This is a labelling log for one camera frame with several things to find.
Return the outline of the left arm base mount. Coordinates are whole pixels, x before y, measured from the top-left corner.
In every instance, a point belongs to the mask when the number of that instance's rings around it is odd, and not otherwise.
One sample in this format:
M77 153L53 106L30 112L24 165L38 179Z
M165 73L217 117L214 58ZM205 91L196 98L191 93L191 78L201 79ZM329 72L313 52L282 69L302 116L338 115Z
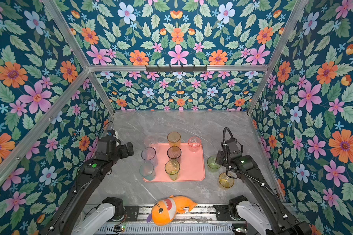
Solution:
M112 216L109 222L133 222L137 221L139 216L139 206L124 206L123 200L116 197L107 197L102 201L103 204L109 204L113 207Z

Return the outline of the grey smoky cup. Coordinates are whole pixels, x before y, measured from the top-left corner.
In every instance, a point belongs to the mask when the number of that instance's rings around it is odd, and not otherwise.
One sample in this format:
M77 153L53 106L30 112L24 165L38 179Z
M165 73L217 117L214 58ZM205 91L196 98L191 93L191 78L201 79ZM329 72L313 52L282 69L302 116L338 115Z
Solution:
M180 163L182 150L178 146L172 146L167 150L167 156L170 160L175 160Z

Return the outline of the teal frosted cup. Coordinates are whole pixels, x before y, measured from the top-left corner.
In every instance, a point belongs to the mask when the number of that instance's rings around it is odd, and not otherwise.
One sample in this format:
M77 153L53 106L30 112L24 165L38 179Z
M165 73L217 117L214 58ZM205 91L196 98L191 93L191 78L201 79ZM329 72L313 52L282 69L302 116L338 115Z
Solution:
M139 173L148 181L152 181L156 177L155 167L152 163L143 163L139 168Z

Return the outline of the blue transparent cup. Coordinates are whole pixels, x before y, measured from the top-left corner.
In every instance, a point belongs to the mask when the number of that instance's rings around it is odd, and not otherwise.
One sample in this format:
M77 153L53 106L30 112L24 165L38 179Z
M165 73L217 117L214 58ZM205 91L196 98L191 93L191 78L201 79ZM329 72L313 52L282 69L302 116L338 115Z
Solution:
M144 161L153 164L154 167L158 165L156 150L153 147L144 148L141 152L141 158Z

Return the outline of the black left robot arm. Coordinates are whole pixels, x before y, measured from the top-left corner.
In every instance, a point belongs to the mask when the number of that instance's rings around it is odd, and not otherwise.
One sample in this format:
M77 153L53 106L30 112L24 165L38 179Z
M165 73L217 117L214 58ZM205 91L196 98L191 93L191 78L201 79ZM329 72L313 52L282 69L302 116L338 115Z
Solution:
M118 160L132 155L131 142L122 144L115 136L99 139L94 157L83 163L62 205L39 234L70 235L88 199L107 173Z

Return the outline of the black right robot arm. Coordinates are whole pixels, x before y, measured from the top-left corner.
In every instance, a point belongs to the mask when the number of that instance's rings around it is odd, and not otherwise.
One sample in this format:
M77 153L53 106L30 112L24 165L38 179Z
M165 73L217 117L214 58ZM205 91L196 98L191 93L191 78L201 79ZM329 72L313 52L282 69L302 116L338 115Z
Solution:
M231 174L231 178L235 175L250 189L259 208L241 195L229 201L230 216L242 218L251 226L248 235L310 235L312 230L308 223L299 221L269 188L253 158L239 156L239 153L235 152L231 158L219 151L216 163L226 168L225 175Z

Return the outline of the clear transparent cup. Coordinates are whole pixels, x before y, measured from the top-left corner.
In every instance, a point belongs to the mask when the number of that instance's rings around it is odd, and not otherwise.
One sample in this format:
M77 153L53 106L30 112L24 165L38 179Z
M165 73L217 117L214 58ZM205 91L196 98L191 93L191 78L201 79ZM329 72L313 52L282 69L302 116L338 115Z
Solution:
M147 137L145 137L144 145L146 147L154 148L156 150L156 152L159 151L158 138L156 136L147 136Z

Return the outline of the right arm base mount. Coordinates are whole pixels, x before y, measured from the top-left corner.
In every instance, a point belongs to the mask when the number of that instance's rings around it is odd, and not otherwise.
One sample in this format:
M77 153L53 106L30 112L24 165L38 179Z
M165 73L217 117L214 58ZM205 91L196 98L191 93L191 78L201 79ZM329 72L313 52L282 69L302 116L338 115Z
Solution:
M238 196L229 200L227 205L213 205L218 221L245 221L237 212L236 206L243 201L248 201L245 196Z

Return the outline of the yellow tall cup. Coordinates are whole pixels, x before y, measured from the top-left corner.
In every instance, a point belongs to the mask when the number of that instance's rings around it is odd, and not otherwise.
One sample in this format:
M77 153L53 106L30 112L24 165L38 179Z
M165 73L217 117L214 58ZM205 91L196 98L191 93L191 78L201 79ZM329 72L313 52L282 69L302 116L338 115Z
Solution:
M180 147L181 135L176 131L170 132L167 136L167 140L170 146Z

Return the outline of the short green cup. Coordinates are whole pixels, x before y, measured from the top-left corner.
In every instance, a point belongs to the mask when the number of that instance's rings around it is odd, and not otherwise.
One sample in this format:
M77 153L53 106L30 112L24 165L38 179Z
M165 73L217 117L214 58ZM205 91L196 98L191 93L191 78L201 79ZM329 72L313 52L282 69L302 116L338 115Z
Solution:
M216 163L216 156L210 156L207 160L207 169L209 172L217 172L221 166Z

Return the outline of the pink plastic tray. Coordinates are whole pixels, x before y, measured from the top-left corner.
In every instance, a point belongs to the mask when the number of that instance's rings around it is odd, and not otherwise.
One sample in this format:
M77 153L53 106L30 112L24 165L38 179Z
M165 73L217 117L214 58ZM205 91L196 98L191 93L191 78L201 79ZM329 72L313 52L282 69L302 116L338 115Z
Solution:
M180 171L176 181L170 179L165 172L165 164L170 160L167 156L167 150L171 146L169 143L159 143L159 151L156 152L158 165L155 167L156 177L152 181L143 178L147 183L166 183L166 182L193 182L202 181L205 178L205 161L203 146L198 152L191 152L188 143L181 143L182 150Z

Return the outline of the tall light green cup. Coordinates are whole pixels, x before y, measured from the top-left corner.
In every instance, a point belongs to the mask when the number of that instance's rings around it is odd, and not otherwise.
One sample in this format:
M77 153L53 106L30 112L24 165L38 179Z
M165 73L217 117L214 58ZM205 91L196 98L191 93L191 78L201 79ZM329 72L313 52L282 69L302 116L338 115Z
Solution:
M180 171L180 163L177 160L169 160L165 164L165 172L168 174L171 180L176 181Z

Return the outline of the pink short cup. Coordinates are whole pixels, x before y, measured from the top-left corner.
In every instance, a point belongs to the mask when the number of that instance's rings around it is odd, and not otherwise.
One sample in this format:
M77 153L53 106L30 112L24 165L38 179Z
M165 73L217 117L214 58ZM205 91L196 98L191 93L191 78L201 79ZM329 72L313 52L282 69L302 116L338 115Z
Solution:
M189 138L188 146L191 152L198 152L201 148L201 139L196 136Z

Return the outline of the short yellow cup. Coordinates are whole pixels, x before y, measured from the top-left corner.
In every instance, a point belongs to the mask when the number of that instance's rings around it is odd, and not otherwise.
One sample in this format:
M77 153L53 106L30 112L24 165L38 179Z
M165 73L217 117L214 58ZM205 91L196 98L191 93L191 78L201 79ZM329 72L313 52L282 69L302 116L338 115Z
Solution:
M221 188L230 189L234 185L234 177L231 173L221 173L218 178L218 182Z

